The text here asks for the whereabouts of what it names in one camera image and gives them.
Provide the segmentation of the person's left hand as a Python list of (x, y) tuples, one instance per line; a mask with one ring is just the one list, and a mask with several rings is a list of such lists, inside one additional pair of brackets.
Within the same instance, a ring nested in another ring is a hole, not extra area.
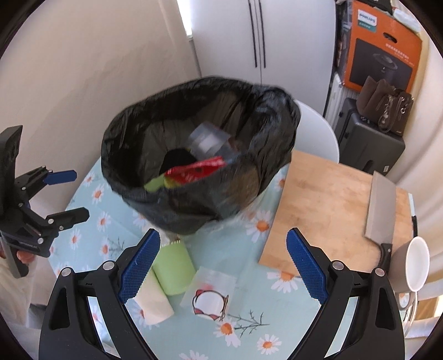
[[(1, 258), (6, 259), (6, 253), (3, 248), (0, 250)], [(24, 265), (30, 265), (35, 261), (36, 256), (33, 253), (27, 253), (25, 251), (17, 251), (17, 259)]]

